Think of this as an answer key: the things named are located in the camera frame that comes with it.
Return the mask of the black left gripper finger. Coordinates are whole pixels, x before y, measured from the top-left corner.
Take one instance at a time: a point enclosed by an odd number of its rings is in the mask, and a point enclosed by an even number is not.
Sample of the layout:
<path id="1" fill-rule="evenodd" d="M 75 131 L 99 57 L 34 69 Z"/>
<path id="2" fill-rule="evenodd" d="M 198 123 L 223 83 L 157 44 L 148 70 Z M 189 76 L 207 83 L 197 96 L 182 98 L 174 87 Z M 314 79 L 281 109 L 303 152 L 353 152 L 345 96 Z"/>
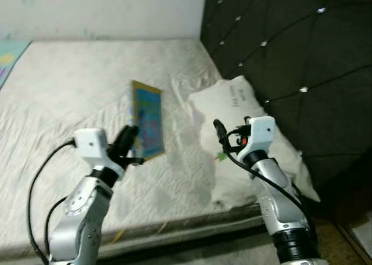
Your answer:
<path id="1" fill-rule="evenodd" d="M 115 138 L 115 155 L 128 155 L 138 137 L 139 128 L 135 125 L 125 125 Z"/>

